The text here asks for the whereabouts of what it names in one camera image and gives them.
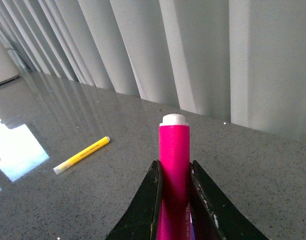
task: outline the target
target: white marker cap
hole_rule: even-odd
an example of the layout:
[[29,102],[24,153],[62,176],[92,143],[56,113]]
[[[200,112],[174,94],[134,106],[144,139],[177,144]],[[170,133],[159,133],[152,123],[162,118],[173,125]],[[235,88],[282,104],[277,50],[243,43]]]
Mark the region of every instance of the white marker cap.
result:
[[183,115],[172,113],[163,116],[163,122],[159,126],[171,126],[171,125],[185,125],[188,126],[188,123],[185,122],[185,117]]

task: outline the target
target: white vertical blind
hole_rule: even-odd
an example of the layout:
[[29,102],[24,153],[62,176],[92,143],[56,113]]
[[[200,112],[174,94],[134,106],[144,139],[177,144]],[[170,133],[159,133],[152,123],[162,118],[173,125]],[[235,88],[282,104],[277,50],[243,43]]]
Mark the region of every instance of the white vertical blind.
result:
[[230,10],[232,122],[306,141],[306,0]]
[[39,72],[306,141],[306,0],[0,0],[0,35]]

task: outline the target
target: pink marker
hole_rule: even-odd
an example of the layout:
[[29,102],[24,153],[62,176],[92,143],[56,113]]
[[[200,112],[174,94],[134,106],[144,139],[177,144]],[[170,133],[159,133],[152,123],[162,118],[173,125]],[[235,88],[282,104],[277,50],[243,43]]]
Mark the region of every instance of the pink marker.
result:
[[190,240],[189,125],[180,114],[163,117],[159,126],[159,158],[163,171],[162,206],[157,240]]

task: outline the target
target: gray countertop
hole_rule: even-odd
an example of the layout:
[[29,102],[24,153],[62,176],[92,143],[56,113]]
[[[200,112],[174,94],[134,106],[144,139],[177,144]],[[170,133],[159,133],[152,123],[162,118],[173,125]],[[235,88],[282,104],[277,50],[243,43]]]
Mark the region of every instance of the gray countertop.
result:
[[191,160],[259,230],[306,240],[305,143],[37,72],[0,85],[0,240],[105,239],[158,159],[170,113],[191,126]]

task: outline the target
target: laptop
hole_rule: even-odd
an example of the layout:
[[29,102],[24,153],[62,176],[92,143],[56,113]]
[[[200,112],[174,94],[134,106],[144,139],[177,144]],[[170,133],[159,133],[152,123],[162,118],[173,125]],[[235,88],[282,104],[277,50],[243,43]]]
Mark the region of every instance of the laptop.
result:
[[19,76],[19,70],[0,42],[0,84]]

